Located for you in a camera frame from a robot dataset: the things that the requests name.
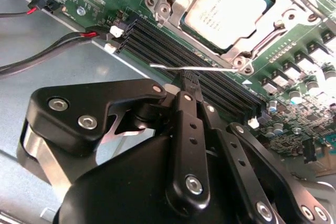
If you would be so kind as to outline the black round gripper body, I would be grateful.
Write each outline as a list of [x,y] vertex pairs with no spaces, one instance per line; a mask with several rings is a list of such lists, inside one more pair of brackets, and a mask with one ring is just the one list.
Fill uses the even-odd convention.
[[54,223],[250,223],[203,137],[152,137],[82,175]]

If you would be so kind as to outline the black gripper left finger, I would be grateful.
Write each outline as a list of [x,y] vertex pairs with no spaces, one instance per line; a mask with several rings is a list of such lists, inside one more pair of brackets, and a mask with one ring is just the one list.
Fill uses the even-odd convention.
[[193,74],[36,90],[26,115],[26,152],[63,202],[84,174],[157,136],[203,137]]

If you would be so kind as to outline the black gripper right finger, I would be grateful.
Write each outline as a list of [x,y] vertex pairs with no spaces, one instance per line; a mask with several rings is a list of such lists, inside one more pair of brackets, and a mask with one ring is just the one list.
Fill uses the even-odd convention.
[[241,124],[224,124],[204,102],[198,76],[193,94],[205,132],[227,165],[242,223],[332,223],[330,213]]

